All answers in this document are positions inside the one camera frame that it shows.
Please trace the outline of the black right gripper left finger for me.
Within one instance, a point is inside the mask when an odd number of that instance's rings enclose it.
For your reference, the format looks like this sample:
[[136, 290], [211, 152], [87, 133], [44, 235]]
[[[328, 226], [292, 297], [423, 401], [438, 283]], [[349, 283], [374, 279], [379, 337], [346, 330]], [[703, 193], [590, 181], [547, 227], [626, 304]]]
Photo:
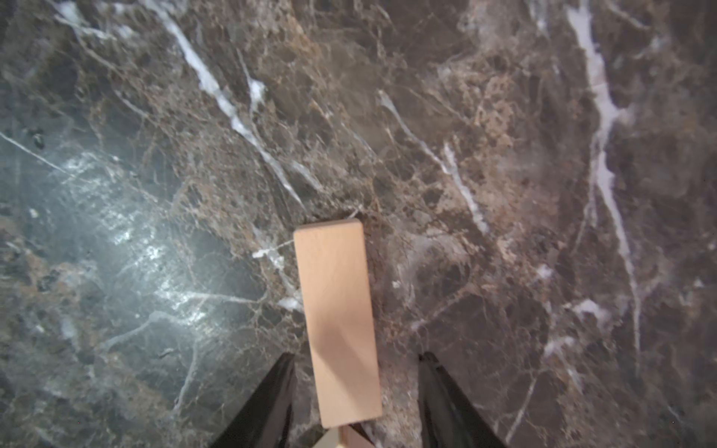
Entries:
[[210, 447], [287, 447], [295, 388], [295, 356], [283, 353]]

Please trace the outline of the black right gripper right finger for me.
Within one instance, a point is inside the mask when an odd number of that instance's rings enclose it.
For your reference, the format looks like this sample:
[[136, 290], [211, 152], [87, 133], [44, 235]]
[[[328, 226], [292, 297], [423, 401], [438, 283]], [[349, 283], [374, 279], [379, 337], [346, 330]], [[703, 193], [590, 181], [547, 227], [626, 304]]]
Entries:
[[506, 447], [431, 352], [418, 356], [418, 406], [423, 447]]

